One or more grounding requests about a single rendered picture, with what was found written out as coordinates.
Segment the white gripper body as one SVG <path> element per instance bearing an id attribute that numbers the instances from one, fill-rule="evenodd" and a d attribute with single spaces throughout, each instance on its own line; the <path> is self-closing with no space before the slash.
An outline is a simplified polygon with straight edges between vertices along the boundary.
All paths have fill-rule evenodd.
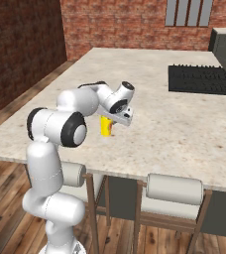
<path id="1" fill-rule="evenodd" d="M 111 119 L 114 123 L 119 123 L 125 126 L 129 126 L 133 118 L 133 109 L 130 106 L 119 113 L 112 114 L 99 105 L 96 113 Z"/>

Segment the black hob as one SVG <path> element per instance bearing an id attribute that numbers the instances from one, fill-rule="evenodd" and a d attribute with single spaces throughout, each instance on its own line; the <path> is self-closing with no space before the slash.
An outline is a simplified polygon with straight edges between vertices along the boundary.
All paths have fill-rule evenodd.
<path id="1" fill-rule="evenodd" d="M 170 65 L 169 91 L 226 95 L 226 71 L 211 65 Z"/>

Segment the yellow cup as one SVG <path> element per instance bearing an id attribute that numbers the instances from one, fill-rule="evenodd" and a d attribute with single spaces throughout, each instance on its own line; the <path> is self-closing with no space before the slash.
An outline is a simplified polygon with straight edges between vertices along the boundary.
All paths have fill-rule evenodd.
<path id="1" fill-rule="evenodd" d="M 101 122 L 101 135 L 102 136 L 110 136 L 111 130 L 112 130 L 112 125 L 113 125 L 113 120 L 107 118 L 106 116 L 101 116 L 100 122 Z"/>

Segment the wooden stool with cream cushion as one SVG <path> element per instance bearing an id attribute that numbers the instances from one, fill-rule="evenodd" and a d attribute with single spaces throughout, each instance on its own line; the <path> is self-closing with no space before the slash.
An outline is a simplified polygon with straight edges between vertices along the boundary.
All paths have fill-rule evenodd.
<path id="1" fill-rule="evenodd" d="M 192 254 L 200 232 L 212 190 L 202 181 L 160 174 L 148 174 L 147 181 L 137 181 L 133 253 L 137 254 L 140 225 L 191 234 L 186 254 Z"/>
<path id="2" fill-rule="evenodd" d="M 111 225 L 109 177 L 90 174 L 84 165 L 62 162 L 63 187 L 61 192 L 72 194 L 85 202 L 85 210 L 89 214 L 92 233 L 93 254 L 99 254 L 96 212 L 106 214 L 106 224 Z"/>

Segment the grey barred window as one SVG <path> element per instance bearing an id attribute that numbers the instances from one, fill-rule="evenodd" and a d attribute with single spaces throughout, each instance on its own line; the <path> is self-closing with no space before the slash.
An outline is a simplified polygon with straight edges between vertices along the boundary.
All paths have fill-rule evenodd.
<path id="1" fill-rule="evenodd" d="M 169 27 L 207 27 L 213 0 L 167 0 L 166 22 Z"/>

